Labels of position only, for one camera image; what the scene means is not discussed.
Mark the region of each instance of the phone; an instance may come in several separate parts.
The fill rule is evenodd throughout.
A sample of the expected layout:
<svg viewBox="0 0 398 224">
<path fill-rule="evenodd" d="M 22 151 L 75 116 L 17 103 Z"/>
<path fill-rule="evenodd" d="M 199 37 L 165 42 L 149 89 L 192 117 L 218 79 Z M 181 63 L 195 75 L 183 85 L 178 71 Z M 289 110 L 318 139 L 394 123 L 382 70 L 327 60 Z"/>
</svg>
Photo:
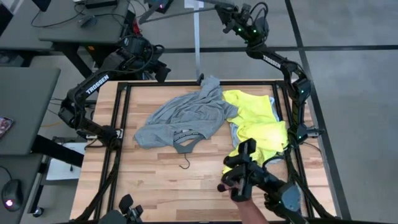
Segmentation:
<svg viewBox="0 0 398 224">
<path fill-rule="evenodd" d="M 10 118 L 0 116 L 0 139 L 10 130 L 14 121 Z"/>
</svg>

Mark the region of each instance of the gray desk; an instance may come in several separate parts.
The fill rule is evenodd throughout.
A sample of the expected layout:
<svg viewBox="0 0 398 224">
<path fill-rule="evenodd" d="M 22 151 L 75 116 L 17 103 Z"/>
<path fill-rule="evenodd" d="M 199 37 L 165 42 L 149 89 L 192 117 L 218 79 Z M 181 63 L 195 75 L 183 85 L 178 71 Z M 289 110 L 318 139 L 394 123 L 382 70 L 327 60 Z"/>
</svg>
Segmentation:
<svg viewBox="0 0 398 224">
<path fill-rule="evenodd" d="M 118 14 L 126 17 L 129 2 L 127 0 L 119 0 L 117 8 L 113 11 L 114 6 L 100 7 L 96 9 L 85 9 L 84 14 L 100 15 L 100 14 Z M 76 10 L 80 12 L 84 6 L 77 6 Z M 55 22 L 64 21 L 72 18 L 77 14 L 75 3 L 72 0 L 52 0 L 46 12 L 37 16 L 34 24 L 42 26 Z M 92 72 L 77 54 L 77 50 L 81 45 L 113 45 L 121 35 L 124 18 L 121 16 L 97 16 L 95 26 L 81 28 L 77 22 L 83 16 L 79 15 L 69 22 L 41 28 L 39 39 L 51 41 L 55 45 L 56 50 L 60 50 L 67 58 L 76 66 L 79 72 L 85 77 L 89 77 Z"/>
<path fill-rule="evenodd" d="M 4 166 L 11 173 L 13 179 L 19 179 L 22 182 L 22 193 L 24 202 L 20 210 L 8 212 L 4 206 L 0 206 L 0 217 L 5 223 L 18 224 L 24 213 L 30 191 L 33 188 L 37 171 L 42 162 L 43 155 L 31 154 L 26 156 L 1 156 L 0 165 Z M 0 169 L 0 187 L 3 187 L 9 181 L 7 172 Z"/>
<path fill-rule="evenodd" d="M 53 50 L 53 43 L 39 40 L 39 28 L 30 22 L 39 8 L 31 1 L 24 0 L 6 30 L 0 36 L 0 49 L 3 50 Z"/>
<path fill-rule="evenodd" d="M 30 153 L 59 75 L 57 68 L 0 68 L 0 116 L 15 121 L 0 156 Z"/>
</svg>

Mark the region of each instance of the hand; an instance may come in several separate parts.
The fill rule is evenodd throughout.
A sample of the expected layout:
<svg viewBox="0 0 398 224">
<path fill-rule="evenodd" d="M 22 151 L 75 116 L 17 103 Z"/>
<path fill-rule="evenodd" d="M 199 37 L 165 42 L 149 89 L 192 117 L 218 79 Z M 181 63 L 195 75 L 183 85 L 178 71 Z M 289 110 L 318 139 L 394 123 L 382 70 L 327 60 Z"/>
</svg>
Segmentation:
<svg viewBox="0 0 398 224">
<path fill-rule="evenodd" d="M 230 187 L 230 186 L 228 186 L 228 185 L 226 185 L 226 184 L 224 184 L 224 183 L 222 183 L 222 184 L 224 185 L 224 188 L 225 188 L 226 190 L 229 191 L 229 197 L 231 197 L 231 192 L 232 192 L 232 189 L 233 189 L 233 188 L 236 188 L 236 189 L 239 188 L 239 184 L 238 184 L 237 182 L 235 182 L 235 184 L 234 184 L 232 187 Z M 232 201 L 233 201 L 233 202 L 235 203 L 235 205 L 237 205 L 238 207 L 240 207 L 240 206 L 246 206 L 247 204 L 253 203 L 252 198 L 250 198 L 249 200 L 244 201 L 244 202 L 235 202 L 234 200 L 232 200 Z"/>
</svg>

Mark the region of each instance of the wooden tabletop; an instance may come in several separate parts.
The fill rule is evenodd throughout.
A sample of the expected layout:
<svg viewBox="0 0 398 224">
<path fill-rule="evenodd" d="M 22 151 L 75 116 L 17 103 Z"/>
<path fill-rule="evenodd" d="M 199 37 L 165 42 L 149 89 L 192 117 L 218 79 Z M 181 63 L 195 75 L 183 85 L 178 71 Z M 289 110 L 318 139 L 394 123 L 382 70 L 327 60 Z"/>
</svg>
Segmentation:
<svg viewBox="0 0 398 224">
<path fill-rule="evenodd" d="M 101 125 L 111 122 L 117 82 L 107 82 L 101 87 L 96 105 L 94 121 Z M 200 141 L 193 153 L 187 154 L 191 166 L 187 170 L 183 154 L 177 154 L 173 147 L 142 149 L 134 140 L 134 133 L 144 125 L 146 118 L 170 99 L 199 90 L 199 86 L 134 86 L 131 90 L 123 151 L 119 169 L 118 186 L 115 196 L 115 209 L 126 194 L 131 194 L 134 205 L 142 205 L 145 222 L 173 221 L 233 221 L 239 220 L 235 204 L 227 192 L 219 193 L 216 186 L 220 182 L 223 159 L 232 150 L 229 125 L 222 127 L 209 139 Z M 272 87 L 265 86 L 223 86 L 223 90 L 242 90 L 252 95 L 272 94 Z M 122 93 L 118 121 L 120 123 L 125 91 Z M 279 90 L 282 114 L 287 121 L 282 92 Z M 312 125 L 308 107 L 305 123 Z M 316 139 L 307 143 L 318 146 Z M 302 158 L 310 190 L 326 208 L 335 215 L 325 169 L 320 151 L 308 144 L 301 147 Z M 105 148 L 87 149 L 81 168 L 81 176 L 76 190 L 70 218 L 79 216 L 95 196 L 100 184 Z M 287 178 L 284 161 L 269 166 L 269 172 L 282 180 Z M 252 197 L 268 220 L 281 220 L 264 207 L 263 192 L 257 188 Z M 108 194 L 104 196 L 102 215 L 108 204 Z"/>
</svg>

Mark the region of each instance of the neon yellow shirt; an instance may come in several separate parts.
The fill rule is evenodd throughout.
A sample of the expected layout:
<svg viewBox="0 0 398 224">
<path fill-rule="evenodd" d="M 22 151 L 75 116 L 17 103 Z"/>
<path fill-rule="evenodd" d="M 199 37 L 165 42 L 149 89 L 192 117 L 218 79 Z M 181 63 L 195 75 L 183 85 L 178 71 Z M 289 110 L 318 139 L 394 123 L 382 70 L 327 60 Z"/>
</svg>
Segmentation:
<svg viewBox="0 0 398 224">
<path fill-rule="evenodd" d="M 256 151 L 250 156 L 259 166 L 276 152 L 283 151 L 287 146 L 286 123 L 275 119 L 268 96 L 253 96 L 241 90 L 228 90 L 223 92 L 223 98 L 238 107 L 237 117 L 228 118 L 227 121 L 238 125 L 239 141 L 249 138 L 256 140 Z M 236 155 L 238 148 L 229 154 Z M 229 170 L 229 167 L 224 167 L 223 174 Z"/>
</svg>

